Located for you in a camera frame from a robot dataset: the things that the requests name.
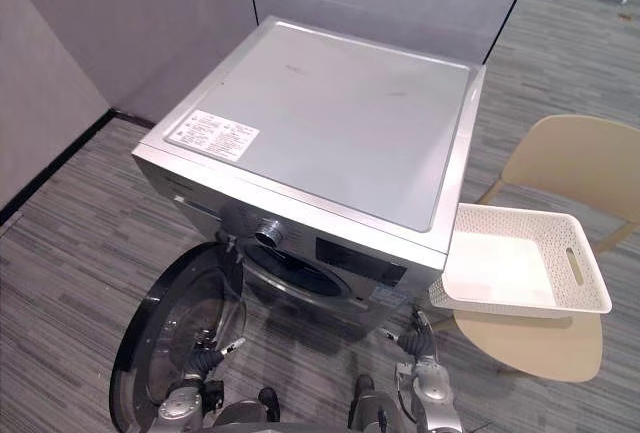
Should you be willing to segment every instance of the sticker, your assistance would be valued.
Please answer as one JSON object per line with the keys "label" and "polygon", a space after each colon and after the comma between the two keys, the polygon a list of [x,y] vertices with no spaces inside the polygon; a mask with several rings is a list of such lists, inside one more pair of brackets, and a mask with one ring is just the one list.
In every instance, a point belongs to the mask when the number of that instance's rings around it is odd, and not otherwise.
{"label": "sticker", "polygon": [[409,299],[409,295],[405,295],[393,288],[378,283],[378,286],[376,286],[376,289],[371,293],[369,299],[384,306],[397,308]]}
{"label": "sticker", "polygon": [[194,110],[167,138],[198,152],[238,161],[260,130]]}

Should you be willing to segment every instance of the plastic laundry basket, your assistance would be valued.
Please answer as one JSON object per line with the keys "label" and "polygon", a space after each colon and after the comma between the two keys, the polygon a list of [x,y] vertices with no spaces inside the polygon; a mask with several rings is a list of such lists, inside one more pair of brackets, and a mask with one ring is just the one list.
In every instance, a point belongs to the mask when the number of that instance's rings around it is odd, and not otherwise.
{"label": "plastic laundry basket", "polygon": [[608,313],[611,299],[571,215],[461,203],[434,306],[557,318]]}

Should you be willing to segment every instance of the white wall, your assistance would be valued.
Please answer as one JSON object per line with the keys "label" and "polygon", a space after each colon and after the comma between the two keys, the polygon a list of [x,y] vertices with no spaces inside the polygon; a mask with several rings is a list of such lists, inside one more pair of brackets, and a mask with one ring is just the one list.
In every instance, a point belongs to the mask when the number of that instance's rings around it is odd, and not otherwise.
{"label": "white wall", "polygon": [[29,0],[0,0],[0,208],[109,108]]}
{"label": "white wall", "polygon": [[31,0],[111,106],[159,121],[255,27],[251,0]]}

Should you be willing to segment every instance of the front-loading washing machine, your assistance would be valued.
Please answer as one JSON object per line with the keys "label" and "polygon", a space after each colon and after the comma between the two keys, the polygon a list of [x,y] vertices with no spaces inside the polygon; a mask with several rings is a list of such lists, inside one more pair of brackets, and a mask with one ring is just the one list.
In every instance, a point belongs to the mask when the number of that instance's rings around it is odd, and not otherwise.
{"label": "front-loading washing machine", "polygon": [[269,18],[133,155],[246,282],[370,330],[443,270],[483,78]]}

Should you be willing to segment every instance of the washing machine door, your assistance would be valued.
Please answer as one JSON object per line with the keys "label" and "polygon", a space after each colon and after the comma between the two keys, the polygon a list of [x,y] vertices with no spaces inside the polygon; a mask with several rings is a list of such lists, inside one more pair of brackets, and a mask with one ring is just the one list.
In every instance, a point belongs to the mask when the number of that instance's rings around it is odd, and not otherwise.
{"label": "washing machine door", "polygon": [[220,348],[242,336],[242,282],[240,256],[221,243],[196,246],[160,276],[134,314],[111,373],[109,410],[119,431],[149,429],[193,348]]}

